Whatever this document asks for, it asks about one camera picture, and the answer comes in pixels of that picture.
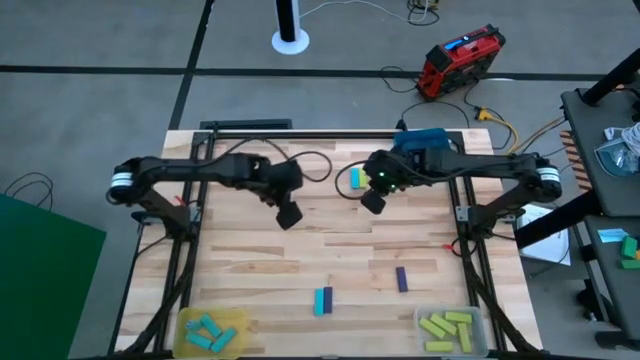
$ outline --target white paper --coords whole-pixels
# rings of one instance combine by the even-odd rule
[[[526,213],[518,218],[518,229],[553,211],[535,205],[525,205],[523,209],[526,211]],[[567,253],[568,246],[569,230],[565,229],[549,236],[546,239],[540,240],[535,244],[521,249],[520,254],[535,259],[546,260],[569,266],[571,265],[571,254]]]

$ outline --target concrete floor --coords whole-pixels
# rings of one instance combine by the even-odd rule
[[[377,0],[406,14],[404,0]],[[301,8],[321,3],[300,0]],[[630,0],[442,1],[438,24],[414,28],[361,4],[328,6],[303,26],[312,43],[297,57],[270,48],[273,5],[258,0],[218,0],[204,40],[200,67],[325,68],[378,70],[385,65],[418,70],[435,43],[478,28],[500,26],[507,37],[494,72],[605,73],[640,45],[638,12]],[[0,64],[58,66],[186,66],[204,0],[20,2],[0,0]],[[135,251],[129,210],[104,201],[113,166],[156,155],[181,76],[0,73],[0,188],[27,171],[56,183],[54,211],[108,232],[71,357],[104,354],[115,324]],[[407,80],[393,80],[405,88]],[[585,82],[483,81],[471,101],[490,106],[527,136],[560,114],[560,94]],[[460,105],[461,94],[443,100]],[[290,118],[295,128],[389,128],[415,94],[390,92],[379,79],[196,77],[180,123],[203,120]],[[465,108],[470,117],[470,109]],[[411,127],[461,128],[464,119],[440,104],[406,116]],[[488,127],[495,144],[506,132]],[[557,129],[531,147],[561,147]],[[563,152],[552,157],[567,164]],[[577,194],[570,170],[565,195]],[[37,194],[25,194],[33,200]],[[597,347],[572,299],[576,281],[549,277],[529,282],[545,349],[554,354],[637,358]]]

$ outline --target stand base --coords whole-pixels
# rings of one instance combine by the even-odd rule
[[[300,29],[300,38],[294,42],[282,41],[280,31],[276,31],[271,38],[273,48],[284,55],[297,55],[303,52],[309,46],[309,34]]]

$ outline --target yellow-green block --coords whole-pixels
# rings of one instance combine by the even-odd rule
[[[471,314],[459,313],[455,311],[445,312],[444,318],[449,321],[463,322],[467,324],[471,324],[473,322],[473,317],[471,316]]]
[[[455,325],[443,319],[442,316],[436,313],[431,314],[431,322],[440,326],[444,331],[451,335],[455,335],[458,331],[458,328]]]
[[[427,352],[452,352],[453,342],[451,341],[427,341],[424,344]]]
[[[460,347],[462,348],[462,352],[470,353],[471,339],[469,338],[469,330],[467,329],[467,324],[458,323],[458,334],[460,337]]]
[[[432,333],[433,336],[437,337],[438,339],[442,339],[446,335],[444,330],[440,329],[436,324],[432,323],[426,318],[420,319],[420,326],[422,326],[422,328],[427,330],[428,332]]]
[[[366,189],[369,184],[369,178],[367,177],[367,173],[362,169],[358,169],[358,181],[360,182],[360,189]]]

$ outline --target plastic container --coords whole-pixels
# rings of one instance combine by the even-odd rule
[[[187,322],[190,320],[199,321],[204,314],[209,314],[223,332],[228,328],[234,328],[236,330],[236,335],[219,353],[202,349],[186,340],[188,331]],[[244,353],[247,346],[248,327],[249,321],[247,313],[242,309],[184,308],[178,313],[178,321],[176,321],[176,331],[173,338],[173,357],[177,359],[193,357],[225,360],[237,359]],[[209,334],[204,326],[193,332],[214,340],[215,342],[213,336]]]
[[[459,313],[471,314],[472,323],[469,328],[469,337],[471,338],[471,352],[464,353],[460,347],[460,339],[457,335],[451,335],[447,333],[443,339],[438,339],[436,336],[423,329],[420,324],[420,318],[431,318],[431,314],[436,313],[444,318],[444,313],[447,311],[455,311]],[[489,348],[487,347],[487,338],[484,334],[484,322],[482,321],[482,315],[480,309],[473,306],[441,306],[441,307],[421,307],[416,309],[413,316],[413,323],[416,327],[418,340],[418,347],[422,353],[429,356],[441,356],[441,357],[472,357],[472,358],[484,358],[489,355]],[[424,344],[427,341],[451,341],[453,342],[452,352],[427,352]]]

